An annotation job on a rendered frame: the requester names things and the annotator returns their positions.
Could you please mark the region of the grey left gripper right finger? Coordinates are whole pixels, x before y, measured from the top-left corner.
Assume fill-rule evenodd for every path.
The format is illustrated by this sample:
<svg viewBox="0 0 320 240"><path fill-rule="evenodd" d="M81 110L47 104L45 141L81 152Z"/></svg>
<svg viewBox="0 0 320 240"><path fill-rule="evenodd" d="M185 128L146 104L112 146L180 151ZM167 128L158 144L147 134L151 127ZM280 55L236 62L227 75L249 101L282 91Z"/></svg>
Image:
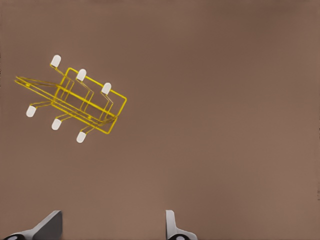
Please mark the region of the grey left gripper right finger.
<svg viewBox="0 0 320 240"><path fill-rule="evenodd" d="M196 234L177 227L173 210L165 211L166 240L198 240Z"/></svg>

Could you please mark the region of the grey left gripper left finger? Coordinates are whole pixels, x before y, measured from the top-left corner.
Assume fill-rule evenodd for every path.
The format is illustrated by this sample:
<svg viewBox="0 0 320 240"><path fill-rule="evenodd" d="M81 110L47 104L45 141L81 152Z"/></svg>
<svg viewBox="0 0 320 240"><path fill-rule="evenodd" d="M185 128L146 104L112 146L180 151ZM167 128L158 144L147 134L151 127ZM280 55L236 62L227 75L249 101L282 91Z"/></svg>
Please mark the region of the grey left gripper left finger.
<svg viewBox="0 0 320 240"><path fill-rule="evenodd" d="M61 240L63 212L54 210L32 229L13 233L3 240Z"/></svg>

